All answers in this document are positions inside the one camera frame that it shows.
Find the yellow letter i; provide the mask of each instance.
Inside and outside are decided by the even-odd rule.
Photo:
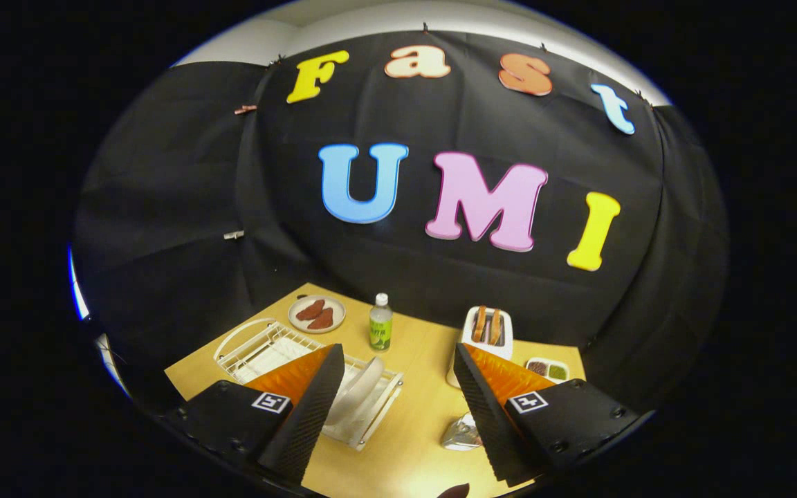
[[[567,253],[567,264],[574,268],[595,271],[601,267],[601,248],[605,245],[611,221],[620,214],[620,203],[601,192],[586,194],[589,218],[576,249]]]

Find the letter m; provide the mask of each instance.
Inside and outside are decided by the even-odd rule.
[[[436,239],[458,239],[462,227],[457,211],[463,209],[469,237],[478,241],[497,218],[500,226],[491,233],[491,243],[506,251],[527,252],[534,247],[531,225],[540,187],[547,173],[538,167],[516,164],[488,190],[475,158],[462,152],[441,152],[434,163],[442,170],[442,192],[436,218],[426,224],[426,233]]]

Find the black foam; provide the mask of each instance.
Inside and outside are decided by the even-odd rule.
[[[456,346],[455,375],[475,419],[494,477],[515,486],[540,475],[543,457],[528,450],[463,344]]]
[[[313,377],[303,398],[272,441],[257,458],[257,463],[272,470],[282,479],[300,484],[312,457],[325,419],[334,403],[344,375],[344,354],[341,344],[335,344],[325,357],[319,372]]]
[[[639,419],[632,409],[578,378],[510,398],[506,410],[537,447],[538,458],[558,470],[617,444],[618,436]]]
[[[282,397],[279,412],[254,407],[263,393],[225,380],[165,414],[165,422],[199,447],[215,456],[246,466],[249,456],[259,454],[291,411],[291,400]]]

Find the plate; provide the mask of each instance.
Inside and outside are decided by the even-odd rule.
[[[334,309],[334,324],[330,327],[326,327],[323,329],[310,329],[309,325],[315,320],[299,320],[297,319],[297,314],[303,311],[304,309],[308,308],[308,306],[312,306],[312,303],[316,302],[317,299],[323,299],[325,302],[324,308],[332,308]],[[297,300],[294,304],[291,305],[291,308],[288,309],[288,320],[291,321],[291,325],[294,325],[298,328],[298,330],[304,331],[307,334],[323,334],[325,332],[330,332],[340,326],[342,324],[342,319],[346,316],[346,308],[342,305],[341,302],[334,299],[334,297],[329,296],[306,296],[301,297]]]
[[[550,381],[553,381],[556,384],[562,384],[562,382],[567,382],[570,380],[570,369],[567,368],[566,363],[559,362],[559,360],[550,360],[548,358],[532,358],[525,363],[524,368],[528,369],[528,366],[534,362],[544,363],[544,365],[547,366],[547,372],[545,372],[545,375],[540,375],[548,378]]]
[[[374,390],[374,387],[377,385],[377,380],[379,380],[382,375],[383,360],[378,356],[374,356],[374,358],[367,363],[365,369],[358,372],[358,374],[349,381],[349,384],[346,385],[346,389],[341,394],[336,395],[334,404],[331,405],[331,409],[328,412],[328,419],[325,420],[325,425],[335,425],[335,423],[340,422],[352,413],[352,410],[357,409],[358,405],[360,405],[365,398],[371,394],[371,391]]]

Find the yellow letter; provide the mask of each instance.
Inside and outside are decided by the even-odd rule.
[[[390,56],[394,60],[390,60],[383,70],[393,78],[410,78],[417,75],[425,78],[441,78],[451,72],[451,66],[445,64],[445,51],[439,47],[412,45],[397,48]]]
[[[586,194],[589,218],[576,249],[567,255],[567,264],[574,268],[595,271],[601,267],[601,248],[607,239],[611,221],[620,214],[620,204],[610,195],[600,192]]]
[[[314,57],[297,64],[300,72],[297,74],[297,82],[294,83],[294,91],[288,95],[288,104],[319,95],[322,89],[315,85],[315,81],[327,83],[334,75],[334,63],[342,64],[347,60],[349,60],[348,51],[341,50],[338,53]]]

